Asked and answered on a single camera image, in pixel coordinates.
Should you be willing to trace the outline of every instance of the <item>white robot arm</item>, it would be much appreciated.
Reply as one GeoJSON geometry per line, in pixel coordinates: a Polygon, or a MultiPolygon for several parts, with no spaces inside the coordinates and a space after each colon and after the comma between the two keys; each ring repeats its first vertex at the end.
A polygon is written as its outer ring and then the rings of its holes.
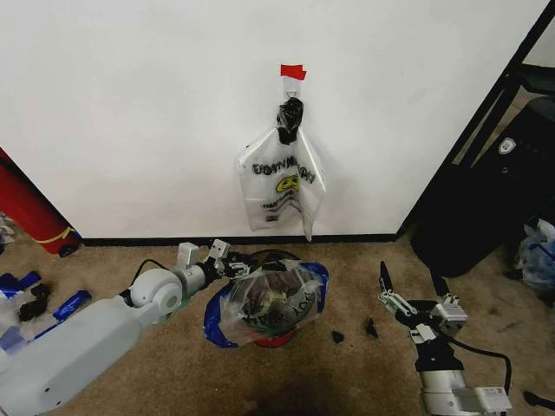
{"type": "MultiPolygon", "coordinates": [[[[459,298],[449,293],[442,277],[432,273],[436,301],[406,301],[393,291],[393,284],[384,262],[380,273],[380,301],[393,317],[409,328],[416,346],[415,368],[421,377],[421,403],[426,414],[433,416],[505,415],[511,402],[504,387],[468,387],[462,362],[454,357],[449,343],[469,346],[454,337],[467,323],[468,315],[459,305],[459,298]]],[[[504,358],[499,353],[470,349],[479,354],[504,358]]],[[[507,377],[506,388],[510,384],[507,377]]]]}
{"type": "Polygon", "coordinates": [[[216,240],[208,258],[197,263],[199,248],[181,244],[174,269],[142,273],[119,296],[91,304],[31,342],[0,373],[0,415],[36,415],[65,404],[129,351],[146,327],[165,320],[230,267],[248,274],[245,264],[222,263],[229,247],[216,240]]]}

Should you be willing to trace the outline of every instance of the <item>white plastic bag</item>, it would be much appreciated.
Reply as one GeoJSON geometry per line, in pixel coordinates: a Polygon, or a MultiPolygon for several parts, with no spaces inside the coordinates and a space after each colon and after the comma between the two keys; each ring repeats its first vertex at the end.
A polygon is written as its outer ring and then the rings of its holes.
{"type": "Polygon", "coordinates": [[[538,226],[525,225],[526,237],[520,243],[517,269],[526,284],[542,292],[555,290],[555,227],[540,219],[538,226]]]}
{"type": "Polygon", "coordinates": [[[231,281],[206,305],[205,337],[221,348],[289,334],[323,312],[328,271],[283,259],[231,281]]]}
{"type": "Polygon", "coordinates": [[[286,82],[291,97],[279,107],[277,125],[240,154],[238,171],[251,230],[273,228],[300,214],[310,241],[326,189],[320,159],[300,127],[303,103],[294,85],[286,82]]]}

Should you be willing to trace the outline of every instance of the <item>black baseboard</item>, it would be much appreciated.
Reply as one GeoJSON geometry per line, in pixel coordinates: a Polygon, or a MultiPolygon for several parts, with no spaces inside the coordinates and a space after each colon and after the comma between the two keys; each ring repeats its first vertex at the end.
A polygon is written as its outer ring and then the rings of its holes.
{"type": "MultiPolygon", "coordinates": [[[[313,244],[321,243],[384,243],[395,241],[396,234],[342,234],[312,237],[313,244]]],[[[307,244],[304,236],[255,236],[255,237],[170,237],[170,238],[83,238],[88,247],[138,247],[146,245],[175,245],[189,242],[208,245],[219,238],[231,245],[246,244],[307,244]]]]}

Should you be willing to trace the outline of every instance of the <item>red tape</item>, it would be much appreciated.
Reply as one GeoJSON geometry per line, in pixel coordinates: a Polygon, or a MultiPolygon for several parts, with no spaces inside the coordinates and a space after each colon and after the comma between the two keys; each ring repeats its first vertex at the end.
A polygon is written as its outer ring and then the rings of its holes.
{"type": "Polygon", "coordinates": [[[290,78],[304,81],[306,71],[303,70],[303,65],[282,65],[281,76],[289,76],[290,78]]]}

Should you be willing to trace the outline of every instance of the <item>red cylinder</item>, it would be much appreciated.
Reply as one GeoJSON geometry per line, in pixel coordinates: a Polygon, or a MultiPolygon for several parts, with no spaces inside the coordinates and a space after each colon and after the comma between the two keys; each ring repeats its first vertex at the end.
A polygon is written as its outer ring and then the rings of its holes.
{"type": "Polygon", "coordinates": [[[49,253],[65,257],[79,246],[75,231],[2,149],[0,211],[5,212],[49,253]]]}
{"type": "Polygon", "coordinates": [[[265,338],[265,339],[262,339],[262,340],[256,340],[256,341],[254,341],[254,343],[257,344],[260,347],[277,348],[277,347],[281,347],[282,345],[285,345],[287,342],[291,341],[291,338],[293,338],[294,334],[295,334],[295,332],[291,331],[288,334],[281,335],[281,336],[278,336],[276,338],[265,338]]]}

